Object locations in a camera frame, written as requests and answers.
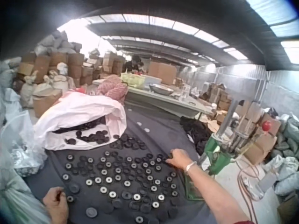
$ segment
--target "hand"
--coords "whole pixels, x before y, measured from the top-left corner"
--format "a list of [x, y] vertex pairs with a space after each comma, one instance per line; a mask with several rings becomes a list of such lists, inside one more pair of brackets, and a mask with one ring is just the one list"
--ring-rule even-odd
[[186, 170], [186, 167], [192, 163], [188, 153], [183, 149], [173, 149], [171, 150], [172, 159], [167, 159], [166, 162], [180, 168], [182, 170]]
[[50, 188], [46, 196], [43, 198], [43, 203], [50, 213], [52, 224], [67, 223], [67, 218], [69, 216], [69, 207], [67, 205], [63, 188]]

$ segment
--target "metal bowl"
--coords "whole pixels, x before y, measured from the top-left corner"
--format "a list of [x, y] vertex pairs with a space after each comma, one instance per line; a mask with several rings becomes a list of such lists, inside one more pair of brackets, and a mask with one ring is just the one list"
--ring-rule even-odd
[[169, 96], [173, 93], [173, 89], [167, 88], [163, 85], [149, 84], [149, 88], [151, 91], [165, 96]]

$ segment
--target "stacked cardboard boxes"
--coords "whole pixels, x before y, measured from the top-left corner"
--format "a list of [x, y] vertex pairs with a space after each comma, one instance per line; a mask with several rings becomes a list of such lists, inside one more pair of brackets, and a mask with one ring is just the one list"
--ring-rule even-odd
[[161, 83], [163, 84], [172, 85], [176, 75], [177, 69], [173, 65], [158, 62], [149, 63], [149, 76], [162, 79]]

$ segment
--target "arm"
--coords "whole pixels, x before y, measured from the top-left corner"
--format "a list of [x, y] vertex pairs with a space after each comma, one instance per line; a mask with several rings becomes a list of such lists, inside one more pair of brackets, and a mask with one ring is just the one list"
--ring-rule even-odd
[[[177, 168], [185, 170], [192, 163], [183, 149], [172, 150], [172, 156], [173, 158], [167, 159], [166, 162]], [[238, 202], [201, 168], [196, 165], [191, 166], [188, 175], [212, 210], [218, 224], [235, 224], [249, 220]]]

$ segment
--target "person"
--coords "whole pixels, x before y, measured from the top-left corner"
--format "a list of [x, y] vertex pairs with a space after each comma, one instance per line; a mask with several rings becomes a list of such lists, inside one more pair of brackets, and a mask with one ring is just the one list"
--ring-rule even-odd
[[141, 59], [137, 55], [132, 56], [132, 60], [126, 62], [122, 67], [122, 72], [132, 72], [133, 70], [139, 71], [138, 63], [141, 62]]
[[[253, 224], [240, 208], [238, 202], [193, 162], [183, 149], [171, 151], [172, 158], [166, 162], [188, 173], [205, 202], [213, 212], [218, 224]], [[68, 206], [65, 193], [60, 187], [51, 188], [43, 202], [48, 209], [52, 224], [66, 224]]]

